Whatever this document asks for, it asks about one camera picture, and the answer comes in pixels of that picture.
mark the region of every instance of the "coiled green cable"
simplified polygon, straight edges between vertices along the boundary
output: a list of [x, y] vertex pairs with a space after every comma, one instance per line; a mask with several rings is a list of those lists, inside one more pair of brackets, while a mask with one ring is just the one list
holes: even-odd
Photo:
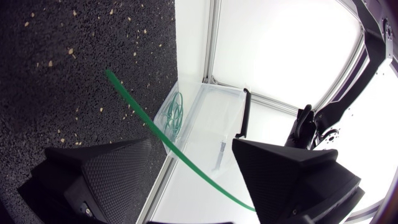
[[160, 139], [163, 143], [169, 147], [169, 149], [174, 152], [178, 158], [180, 158], [189, 168], [191, 168], [195, 173], [197, 173], [203, 180], [208, 182], [211, 186], [213, 186], [216, 190], [230, 198], [232, 201], [238, 203], [242, 207], [249, 209], [250, 211], [256, 211], [254, 208], [246, 205], [239, 199], [237, 199], [234, 195], [227, 192], [224, 188], [218, 185], [214, 180], [208, 177], [202, 170], [199, 169], [184, 153], [182, 153], [174, 144], [166, 137], [165, 134], [152, 122], [151, 118], [144, 112], [144, 110], [139, 106], [139, 104], [134, 100], [133, 97], [127, 92], [127, 90], [120, 84], [118, 78], [116, 78], [115, 74], [110, 70], [105, 70], [105, 74], [107, 78], [111, 81], [114, 85], [115, 89], [122, 95], [124, 100], [129, 103], [133, 109], [135, 109], [138, 116], [145, 122], [149, 129]]
[[182, 126], [182, 116], [183, 116], [183, 101], [182, 101], [182, 94], [180, 92], [174, 93], [173, 99], [167, 109], [166, 114], [167, 117], [163, 133], [166, 133], [166, 130], [171, 131], [171, 138], [172, 142], [175, 142], [175, 138], [179, 134]]

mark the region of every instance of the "plastic container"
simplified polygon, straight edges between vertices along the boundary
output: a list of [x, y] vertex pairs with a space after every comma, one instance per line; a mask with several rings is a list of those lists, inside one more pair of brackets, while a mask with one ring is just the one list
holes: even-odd
[[[240, 133], [245, 97], [245, 92], [238, 88], [177, 82], [154, 123], [203, 172], [214, 177], [235, 161], [232, 138]], [[181, 117], [170, 113], [170, 107], [179, 106], [183, 111]], [[176, 131], [170, 122], [178, 119], [181, 125]], [[167, 146], [165, 150], [176, 158]]]

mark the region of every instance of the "black bracket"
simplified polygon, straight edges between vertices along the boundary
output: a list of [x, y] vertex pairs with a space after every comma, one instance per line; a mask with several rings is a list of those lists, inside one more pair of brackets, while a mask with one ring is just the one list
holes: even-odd
[[246, 101], [244, 103], [244, 113], [243, 113], [243, 121], [242, 121], [242, 128], [239, 134], [236, 134], [236, 138], [240, 138], [248, 134], [248, 126], [249, 126], [249, 115], [250, 115], [250, 104], [251, 104], [251, 93], [247, 88], [243, 90], [246, 93]]

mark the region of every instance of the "green tube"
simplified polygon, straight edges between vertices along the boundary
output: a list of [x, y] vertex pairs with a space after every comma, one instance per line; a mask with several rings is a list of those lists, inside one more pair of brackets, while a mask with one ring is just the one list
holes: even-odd
[[233, 195], [231, 195], [229, 192], [227, 192], [224, 188], [222, 188], [220, 185], [218, 185], [214, 180], [212, 180], [210, 177], [208, 177], [202, 170], [199, 169], [190, 159], [188, 159], [187, 156], [184, 155], [174, 144], [166, 137], [166, 135], [163, 134], [163, 132], [152, 122], [151, 118], [148, 117], [148, 115], [144, 112], [144, 110], [139, 106], [139, 104], [134, 100], [134, 98], [127, 92], [127, 90], [120, 84], [120, 81], [118, 78], [116, 78], [115, 74], [110, 71], [110, 70], [105, 70], [105, 74], [107, 78], [111, 81], [111, 83], [114, 85], [115, 89], [122, 95], [124, 100], [126, 100], [130, 106], [136, 111], [138, 116], [145, 122], [149, 129], [160, 139], [163, 141], [163, 143], [169, 147], [169, 149], [174, 152], [178, 158], [180, 158], [189, 168], [191, 168], [195, 173], [197, 173], [203, 180], [208, 182], [211, 186], [213, 186], [215, 189], [217, 189], [219, 192], [221, 192], [223, 195], [227, 196], [230, 198], [232, 201], [238, 203], [242, 207], [249, 209], [250, 211], [256, 211], [254, 208], [250, 207], [249, 205], [246, 205]]

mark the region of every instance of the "speckled rubber mat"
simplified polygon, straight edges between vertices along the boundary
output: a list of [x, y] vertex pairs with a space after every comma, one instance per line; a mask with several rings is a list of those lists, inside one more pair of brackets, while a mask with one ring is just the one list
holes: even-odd
[[162, 143], [104, 75], [111, 69], [153, 117], [177, 81], [173, 1], [0, 2], [0, 200], [37, 223], [17, 193], [46, 147], [151, 137], [125, 219], [134, 223], [165, 159]]

